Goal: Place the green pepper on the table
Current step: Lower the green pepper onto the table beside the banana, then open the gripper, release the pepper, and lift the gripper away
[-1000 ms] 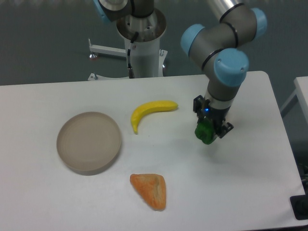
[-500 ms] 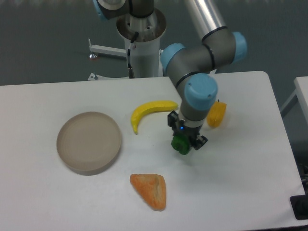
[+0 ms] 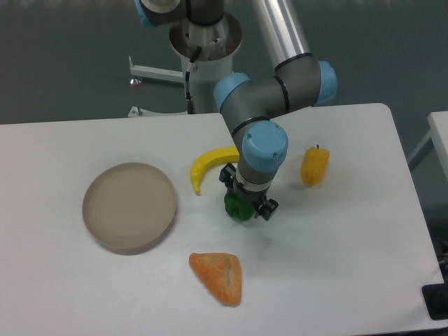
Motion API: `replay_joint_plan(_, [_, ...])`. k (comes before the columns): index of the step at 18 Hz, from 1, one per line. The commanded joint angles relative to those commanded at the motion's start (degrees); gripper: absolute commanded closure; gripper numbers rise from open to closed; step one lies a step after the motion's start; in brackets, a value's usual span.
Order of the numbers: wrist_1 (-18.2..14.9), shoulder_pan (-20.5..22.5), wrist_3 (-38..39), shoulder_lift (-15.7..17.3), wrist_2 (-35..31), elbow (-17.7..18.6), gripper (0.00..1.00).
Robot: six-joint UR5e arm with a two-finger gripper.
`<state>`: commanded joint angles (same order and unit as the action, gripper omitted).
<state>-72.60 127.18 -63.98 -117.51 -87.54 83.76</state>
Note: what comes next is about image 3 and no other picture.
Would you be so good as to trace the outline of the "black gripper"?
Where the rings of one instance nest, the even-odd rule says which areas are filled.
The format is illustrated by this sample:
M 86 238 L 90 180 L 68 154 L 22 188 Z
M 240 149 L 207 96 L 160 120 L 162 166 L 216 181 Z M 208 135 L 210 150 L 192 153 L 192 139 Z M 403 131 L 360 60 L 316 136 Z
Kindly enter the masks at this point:
M 234 191 L 237 196 L 248 202 L 254 209 L 254 217 L 261 217 L 268 221 L 277 211 L 279 203 L 274 199 L 267 199 L 267 192 L 272 182 L 253 184 L 245 179 L 235 178 L 236 167 L 227 163 L 221 169 L 219 181 L 225 185 L 228 192 Z

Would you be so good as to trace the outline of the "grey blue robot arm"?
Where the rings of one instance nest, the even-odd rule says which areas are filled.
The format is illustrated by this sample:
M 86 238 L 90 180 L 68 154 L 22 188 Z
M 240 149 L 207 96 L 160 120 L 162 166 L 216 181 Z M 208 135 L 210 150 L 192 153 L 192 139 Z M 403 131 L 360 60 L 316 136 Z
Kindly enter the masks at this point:
M 274 67 L 274 75 L 262 81 L 232 69 L 242 29 L 223 1 L 136 1 L 134 5 L 147 27 L 170 26 L 170 43 L 182 69 L 131 64 L 133 81 L 179 83 L 188 114 L 221 114 L 239 154 L 221 165 L 225 210 L 239 221 L 271 218 L 278 203 L 267 191 L 288 149 L 286 132 L 274 119 L 327 102 L 337 92 L 335 71 L 314 58 L 293 4 L 252 3 Z

